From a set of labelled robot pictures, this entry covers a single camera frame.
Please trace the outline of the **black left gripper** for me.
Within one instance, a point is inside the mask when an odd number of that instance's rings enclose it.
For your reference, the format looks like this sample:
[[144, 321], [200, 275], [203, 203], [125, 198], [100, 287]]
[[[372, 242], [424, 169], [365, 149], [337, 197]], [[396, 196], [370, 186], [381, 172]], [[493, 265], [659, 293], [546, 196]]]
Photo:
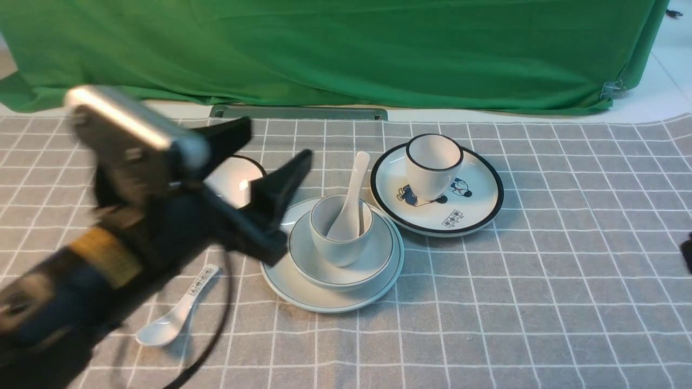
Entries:
[[[242, 117], [193, 128], [209, 146], [207, 163], [194, 177], [205, 180], [252, 140], [252, 120]], [[239, 209], [208, 185], [170, 196], [126, 199], [140, 185], [98, 164], [94, 177], [97, 224], [92, 229], [92, 266], [97, 271], [180, 271], [217, 242], [276, 266], [288, 251], [281, 223], [313, 165], [304, 149], [268, 175], [250, 180], [249, 201]]]

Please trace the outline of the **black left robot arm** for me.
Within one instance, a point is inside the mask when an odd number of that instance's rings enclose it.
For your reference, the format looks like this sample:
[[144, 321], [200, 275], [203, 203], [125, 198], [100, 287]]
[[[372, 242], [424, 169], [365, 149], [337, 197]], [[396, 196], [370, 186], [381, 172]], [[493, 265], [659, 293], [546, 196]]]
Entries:
[[208, 246], [274, 266], [288, 250], [280, 224], [313, 165], [302, 150], [252, 180], [234, 207], [205, 179], [253, 137], [248, 117], [185, 128], [134, 125], [79, 109], [72, 128], [95, 155], [97, 222], [2, 289], [2, 388], [67, 388], [93, 351]]

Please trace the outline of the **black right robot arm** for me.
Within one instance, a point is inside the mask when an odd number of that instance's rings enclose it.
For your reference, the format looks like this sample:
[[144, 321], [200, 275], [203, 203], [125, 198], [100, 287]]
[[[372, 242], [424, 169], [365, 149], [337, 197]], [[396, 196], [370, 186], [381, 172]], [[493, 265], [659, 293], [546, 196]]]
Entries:
[[685, 241], [680, 244], [680, 251], [689, 274], [692, 274], [692, 232]]

